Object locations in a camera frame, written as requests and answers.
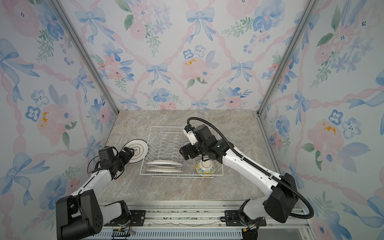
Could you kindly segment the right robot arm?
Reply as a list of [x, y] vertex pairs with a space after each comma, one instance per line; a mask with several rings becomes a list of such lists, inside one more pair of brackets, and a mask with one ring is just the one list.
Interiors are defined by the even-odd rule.
[[251, 225], [263, 217], [271, 217], [279, 223], [287, 221], [299, 199], [284, 186], [294, 187], [292, 177], [283, 177], [249, 159], [231, 142], [217, 139], [206, 125], [196, 128], [186, 126], [183, 134], [188, 138], [188, 143], [180, 148], [185, 160], [199, 155], [209, 157], [237, 171], [262, 190], [263, 198], [246, 200], [239, 208], [239, 219], [244, 225]]

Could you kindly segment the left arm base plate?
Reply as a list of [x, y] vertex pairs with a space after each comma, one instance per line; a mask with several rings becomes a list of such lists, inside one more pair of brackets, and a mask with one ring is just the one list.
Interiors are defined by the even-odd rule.
[[122, 221], [110, 221], [109, 223], [105, 224], [104, 227], [143, 227], [147, 212], [145, 210], [132, 210], [130, 213], [131, 219], [129, 221], [125, 223]]

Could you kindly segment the watermelon pattern plate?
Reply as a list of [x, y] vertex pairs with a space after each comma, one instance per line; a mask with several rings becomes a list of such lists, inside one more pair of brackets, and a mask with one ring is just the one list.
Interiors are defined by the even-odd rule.
[[146, 163], [147, 166], [163, 166], [181, 168], [183, 164], [176, 161], [156, 160]]

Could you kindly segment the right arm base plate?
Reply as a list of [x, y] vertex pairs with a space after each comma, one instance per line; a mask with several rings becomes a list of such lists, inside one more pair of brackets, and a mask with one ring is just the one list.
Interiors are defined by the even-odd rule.
[[224, 222], [227, 227], [252, 227], [257, 223], [260, 223], [260, 227], [267, 226], [265, 218], [251, 220], [245, 215], [239, 215], [238, 210], [225, 210], [220, 221]]

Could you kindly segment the white plate dark rim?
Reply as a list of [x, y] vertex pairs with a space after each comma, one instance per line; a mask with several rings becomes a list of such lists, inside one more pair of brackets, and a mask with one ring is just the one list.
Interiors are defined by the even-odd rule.
[[129, 153], [129, 151], [133, 151], [134, 154], [132, 158], [129, 160], [128, 164], [137, 164], [141, 162], [149, 152], [148, 143], [144, 140], [135, 139], [126, 143], [122, 147], [122, 151]]

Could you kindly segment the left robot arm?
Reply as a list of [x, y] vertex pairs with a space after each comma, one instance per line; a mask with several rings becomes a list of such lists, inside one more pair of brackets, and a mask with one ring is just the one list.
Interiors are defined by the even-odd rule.
[[104, 225], [112, 222], [128, 225], [132, 214], [125, 201], [117, 201], [101, 207], [98, 196], [104, 187], [122, 173], [125, 165], [135, 155], [135, 150], [124, 147], [117, 152], [115, 147], [99, 150], [100, 161], [90, 178], [75, 192], [56, 203], [58, 240], [81, 240], [101, 232]]

